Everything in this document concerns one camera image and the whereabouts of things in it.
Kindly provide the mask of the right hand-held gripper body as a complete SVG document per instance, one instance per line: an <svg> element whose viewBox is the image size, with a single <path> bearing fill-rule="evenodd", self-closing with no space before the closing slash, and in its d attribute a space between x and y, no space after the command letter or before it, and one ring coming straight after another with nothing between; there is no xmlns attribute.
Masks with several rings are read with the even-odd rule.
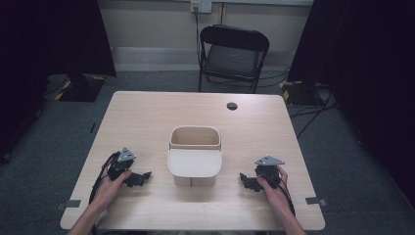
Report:
<svg viewBox="0 0 415 235"><path fill-rule="evenodd" d="M254 170L256 175L264 178L271 188L276 189L281 181L277 166L283 165L285 162L271 156L265 156L254 163L256 164Z"/></svg>

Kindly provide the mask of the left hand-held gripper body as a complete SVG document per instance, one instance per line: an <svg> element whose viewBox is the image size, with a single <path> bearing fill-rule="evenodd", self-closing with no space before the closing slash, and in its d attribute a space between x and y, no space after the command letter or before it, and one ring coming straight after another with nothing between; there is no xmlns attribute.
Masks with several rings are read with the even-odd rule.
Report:
<svg viewBox="0 0 415 235"><path fill-rule="evenodd" d="M112 154L112 162L108 169L108 177L110 180L115 181L123 172L130 169L135 159L135 155L126 147ZM131 184L135 181L141 181L141 177L137 173L131 173L128 178L123 180L128 187L131 187Z"/></svg>

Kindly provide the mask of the person's right hand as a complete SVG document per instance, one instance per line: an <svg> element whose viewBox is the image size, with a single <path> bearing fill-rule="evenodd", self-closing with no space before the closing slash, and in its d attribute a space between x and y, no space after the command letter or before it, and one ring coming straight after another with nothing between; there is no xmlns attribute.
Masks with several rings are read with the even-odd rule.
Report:
<svg viewBox="0 0 415 235"><path fill-rule="evenodd" d="M287 189L288 174L280 165L277 165L277 169L281 175L280 187L272 188L261 176L257 178L257 182L264 189L267 201L277 217L292 215L290 203L287 198L289 194Z"/></svg>

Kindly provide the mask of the person's left hand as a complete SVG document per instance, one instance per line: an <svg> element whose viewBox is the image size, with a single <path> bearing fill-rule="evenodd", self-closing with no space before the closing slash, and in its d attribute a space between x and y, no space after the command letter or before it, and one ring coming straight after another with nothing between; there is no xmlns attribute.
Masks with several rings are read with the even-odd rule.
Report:
<svg viewBox="0 0 415 235"><path fill-rule="evenodd" d="M123 181L131 175L132 171L123 172L116 180L108 177L108 171L105 169L100 177L101 181L91 203L91 207L96 212L102 212L116 197Z"/></svg>

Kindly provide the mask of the beige box lid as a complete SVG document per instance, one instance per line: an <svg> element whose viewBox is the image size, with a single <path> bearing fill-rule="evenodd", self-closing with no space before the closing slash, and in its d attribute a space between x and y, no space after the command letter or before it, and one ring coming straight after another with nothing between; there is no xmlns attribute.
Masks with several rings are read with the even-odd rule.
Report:
<svg viewBox="0 0 415 235"><path fill-rule="evenodd" d="M222 155L219 150L180 150L168 152L167 167L179 177L213 177L222 165Z"/></svg>

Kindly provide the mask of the grey tape strip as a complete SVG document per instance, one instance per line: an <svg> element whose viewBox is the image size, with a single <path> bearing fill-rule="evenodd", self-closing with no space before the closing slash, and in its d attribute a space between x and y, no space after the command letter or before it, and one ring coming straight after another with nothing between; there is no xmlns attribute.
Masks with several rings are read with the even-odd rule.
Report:
<svg viewBox="0 0 415 235"><path fill-rule="evenodd" d="M55 209L57 211L64 211L67 208L78 208L81 200L67 200L63 203L57 203Z"/></svg>
<svg viewBox="0 0 415 235"><path fill-rule="evenodd" d="M319 205L320 207L328 206L328 202L326 199L320 199L318 197L308 197L305 198L305 201L308 205Z"/></svg>

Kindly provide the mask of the beige storage box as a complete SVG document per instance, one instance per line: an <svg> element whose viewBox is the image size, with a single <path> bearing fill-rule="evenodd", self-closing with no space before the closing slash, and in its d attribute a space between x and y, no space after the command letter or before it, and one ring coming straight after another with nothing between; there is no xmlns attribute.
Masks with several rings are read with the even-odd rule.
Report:
<svg viewBox="0 0 415 235"><path fill-rule="evenodd" d="M210 126L178 126L170 136L168 152L172 149L219 150L221 152L221 136L217 129ZM216 176L200 178L173 176L177 185L188 187L211 187L215 184L216 178Z"/></svg>

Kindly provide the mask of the black stand base striped tape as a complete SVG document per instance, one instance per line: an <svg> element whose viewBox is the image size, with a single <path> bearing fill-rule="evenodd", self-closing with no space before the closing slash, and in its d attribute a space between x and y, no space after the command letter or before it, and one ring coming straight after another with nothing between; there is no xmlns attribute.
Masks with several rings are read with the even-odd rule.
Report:
<svg viewBox="0 0 415 235"><path fill-rule="evenodd" d="M69 74L69 81L55 97L55 100L61 102L93 103L99 95L105 81L99 75L83 73Z"/></svg>
<svg viewBox="0 0 415 235"><path fill-rule="evenodd" d="M323 101L314 86L302 81L282 81L279 83L282 96L288 105L322 106Z"/></svg>

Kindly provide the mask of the black folding chair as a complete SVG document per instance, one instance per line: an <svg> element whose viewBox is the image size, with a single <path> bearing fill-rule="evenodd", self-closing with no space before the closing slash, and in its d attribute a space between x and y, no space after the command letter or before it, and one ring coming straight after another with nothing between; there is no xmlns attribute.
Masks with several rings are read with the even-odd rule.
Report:
<svg viewBox="0 0 415 235"><path fill-rule="evenodd" d="M199 56L199 86L211 76L247 82L256 92L269 40L261 32L223 24L202 29Z"/></svg>

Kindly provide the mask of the black curtain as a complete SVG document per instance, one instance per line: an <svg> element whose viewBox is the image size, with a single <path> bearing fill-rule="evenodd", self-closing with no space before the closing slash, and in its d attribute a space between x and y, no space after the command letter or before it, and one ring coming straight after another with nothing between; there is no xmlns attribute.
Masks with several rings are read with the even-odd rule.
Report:
<svg viewBox="0 0 415 235"><path fill-rule="evenodd" d="M313 0L289 79L334 87L415 207L415 0Z"/></svg>
<svg viewBox="0 0 415 235"><path fill-rule="evenodd" d="M44 101L48 77L116 76L98 0L0 0L0 164Z"/></svg>

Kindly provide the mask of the white wall socket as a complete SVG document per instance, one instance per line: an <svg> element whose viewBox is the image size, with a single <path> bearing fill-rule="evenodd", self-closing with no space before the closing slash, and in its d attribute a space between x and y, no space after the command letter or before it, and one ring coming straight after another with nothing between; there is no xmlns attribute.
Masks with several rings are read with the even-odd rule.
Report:
<svg viewBox="0 0 415 235"><path fill-rule="evenodd" d="M190 11L192 13L210 14L212 12L212 3L210 1L192 0L190 2Z"/></svg>

